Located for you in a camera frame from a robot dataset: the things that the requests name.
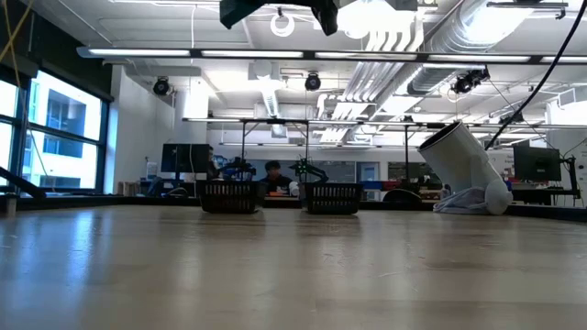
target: window frame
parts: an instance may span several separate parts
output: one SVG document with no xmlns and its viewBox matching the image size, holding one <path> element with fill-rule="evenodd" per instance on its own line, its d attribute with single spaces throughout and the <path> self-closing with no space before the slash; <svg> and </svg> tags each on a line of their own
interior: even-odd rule
<svg viewBox="0 0 587 330">
<path fill-rule="evenodd" d="M 78 86 L 75 83 L 72 83 L 66 79 L 60 77 L 60 75 L 55 74 L 52 71 L 44 71 L 48 75 L 53 76 L 56 79 L 61 80 L 64 83 L 68 83 L 74 88 L 77 88 L 81 91 L 91 94 L 92 96 L 98 98 L 100 100 L 100 129 L 99 129 L 99 138 L 92 139 L 84 136 L 79 136 L 73 134 L 71 132 L 59 130 L 56 128 L 43 126 L 40 124 L 28 122 L 28 111 L 30 106 L 30 91 L 32 88 L 32 79 L 26 80 L 26 85 L 23 85 L 22 89 L 17 89 L 18 93 L 22 93 L 24 97 L 25 104 L 21 104 L 21 98 L 17 95 L 17 102 L 16 102 L 16 111 L 15 116 L 7 116 L 7 115 L 0 115 L 0 122 L 6 123 L 12 126 L 12 144 L 10 148 L 10 164 L 8 166 L 8 170 L 18 177 L 22 177 L 23 175 L 23 165 L 24 165 L 24 158 L 25 158 L 25 144 L 27 139 L 27 131 L 32 130 L 36 132 L 41 132 L 45 134 L 50 134 L 57 138 L 66 138 L 76 142 L 87 143 L 90 145 L 96 146 L 96 173 L 95 173 L 95 183 L 94 188 L 59 188 L 55 187 L 54 189 L 51 187 L 39 187 L 41 190 L 45 192 L 53 192 L 56 193 L 71 193 L 71 192 L 83 192 L 83 193 L 102 193 L 104 191 L 104 177 L 105 177 L 105 155 L 106 155 L 106 136 L 107 136 L 107 128 L 108 128 L 108 117 L 109 117 L 109 110 L 110 110 L 110 100 L 106 100 L 103 97 L 96 95 L 95 93 L 90 93 L 87 89 L 84 89 L 81 86 Z M 14 184 L 9 183 L 6 186 L 0 186 L 0 193 L 18 193 L 17 188 Z"/>
</svg>

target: wire mesh basket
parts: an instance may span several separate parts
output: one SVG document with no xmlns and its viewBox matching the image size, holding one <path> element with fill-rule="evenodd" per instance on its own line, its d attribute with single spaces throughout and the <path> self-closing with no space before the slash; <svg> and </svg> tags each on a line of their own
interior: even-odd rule
<svg viewBox="0 0 587 330">
<path fill-rule="evenodd" d="M 265 201 L 266 186 L 254 181 L 199 181 L 197 192 L 208 213 L 252 214 Z"/>
<path fill-rule="evenodd" d="M 363 185 L 357 183 L 305 183 L 302 200 L 308 213 L 353 215 L 359 211 Z"/>
</svg>

